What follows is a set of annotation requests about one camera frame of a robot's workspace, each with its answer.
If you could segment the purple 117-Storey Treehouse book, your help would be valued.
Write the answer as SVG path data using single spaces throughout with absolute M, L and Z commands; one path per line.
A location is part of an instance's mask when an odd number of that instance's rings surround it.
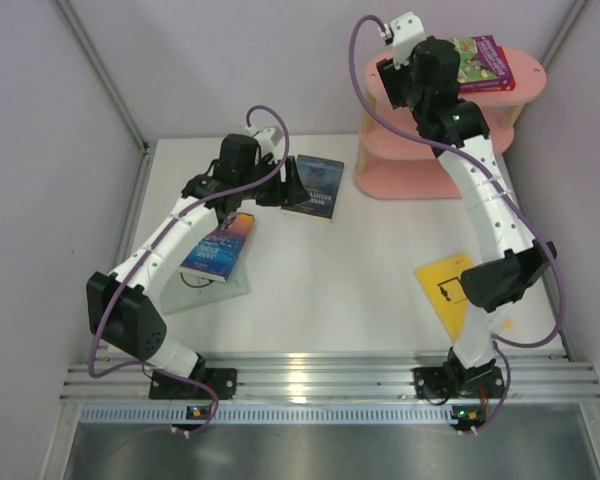
M 492 35 L 451 39 L 460 56 L 458 82 L 463 92 L 507 91 L 515 79 L 504 49 Z

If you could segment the red 13-Storey Treehouse book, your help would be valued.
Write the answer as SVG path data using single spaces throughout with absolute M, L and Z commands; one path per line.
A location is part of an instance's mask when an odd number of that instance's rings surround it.
M 511 91 L 516 87 L 505 51 L 497 46 L 494 62 L 482 60 L 478 53 L 461 52 L 458 83 L 461 92 Z

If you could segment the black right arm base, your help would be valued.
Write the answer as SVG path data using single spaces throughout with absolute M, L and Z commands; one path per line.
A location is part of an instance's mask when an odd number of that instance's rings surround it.
M 451 399 L 499 399 L 504 393 L 505 382 L 501 369 L 492 358 L 477 367 L 466 368 L 453 349 L 440 366 L 425 366 L 413 371 L 416 397 L 430 403 L 440 404 Z

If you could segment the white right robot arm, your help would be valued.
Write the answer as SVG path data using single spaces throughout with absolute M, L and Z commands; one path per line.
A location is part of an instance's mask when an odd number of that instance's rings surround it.
M 455 183 L 475 228 L 480 264 L 460 275 L 470 306 L 449 357 L 449 389 L 470 396 L 483 384 L 482 368 L 495 357 L 514 303 L 546 271 L 553 246 L 543 247 L 514 212 L 497 165 L 490 130 L 480 107 L 461 98 L 461 59 L 454 45 L 433 36 L 389 40 L 392 57 L 377 70 L 393 108 L 410 110 L 421 138 Z

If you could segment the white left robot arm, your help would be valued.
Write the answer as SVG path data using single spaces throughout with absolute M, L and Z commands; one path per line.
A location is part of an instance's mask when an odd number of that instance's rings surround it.
M 157 307 L 160 294 L 187 255 L 245 201 L 283 207 L 308 199 L 287 131 L 248 127 L 229 134 L 209 169 L 187 181 L 157 229 L 109 273 L 96 272 L 86 284 L 94 347 L 105 341 L 171 375 L 185 397 L 205 388 L 202 357 L 170 336 Z

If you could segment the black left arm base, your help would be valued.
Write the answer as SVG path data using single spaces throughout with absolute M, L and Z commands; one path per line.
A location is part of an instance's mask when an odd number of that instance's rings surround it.
M 210 399 L 212 390 L 219 400 L 231 400 L 236 393 L 238 371 L 235 368 L 208 367 L 205 360 L 194 367 L 186 382 L 172 375 L 154 370 L 151 373 L 149 398 L 151 400 Z

